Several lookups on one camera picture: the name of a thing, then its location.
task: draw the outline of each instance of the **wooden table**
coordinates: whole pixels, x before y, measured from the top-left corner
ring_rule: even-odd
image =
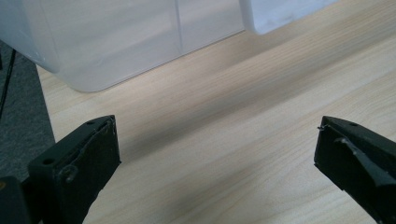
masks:
[[[122,164],[86,223],[374,223],[313,158],[324,115],[396,140],[393,0],[341,0],[105,91],[39,73],[57,141],[116,115]]]

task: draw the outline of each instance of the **translucent plastic bin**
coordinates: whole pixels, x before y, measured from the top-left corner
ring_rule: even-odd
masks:
[[[242,31],[243,24],[263,34],[262,14],[289,12],[297,6],[285,7],[291,2],[332,1],[0,0],[0,39],[71,88],[99,91]]]

